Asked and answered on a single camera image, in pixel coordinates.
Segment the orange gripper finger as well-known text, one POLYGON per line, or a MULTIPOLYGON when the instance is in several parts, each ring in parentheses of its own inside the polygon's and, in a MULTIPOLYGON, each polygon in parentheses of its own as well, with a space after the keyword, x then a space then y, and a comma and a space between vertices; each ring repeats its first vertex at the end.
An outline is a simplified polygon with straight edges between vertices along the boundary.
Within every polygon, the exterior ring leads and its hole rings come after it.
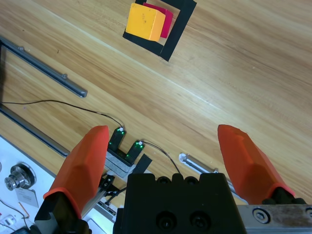
POLYGON ((217 135, 232 185, 248 204, 306 204, 304 199, 295 197, 294 191, 247 133, 221 124, 217 135))
POLYGON ((108 126, 92 128, 64 160, 35 217, 41 234, 90 234, 82 219, 96 196, 109 144, 108 126))

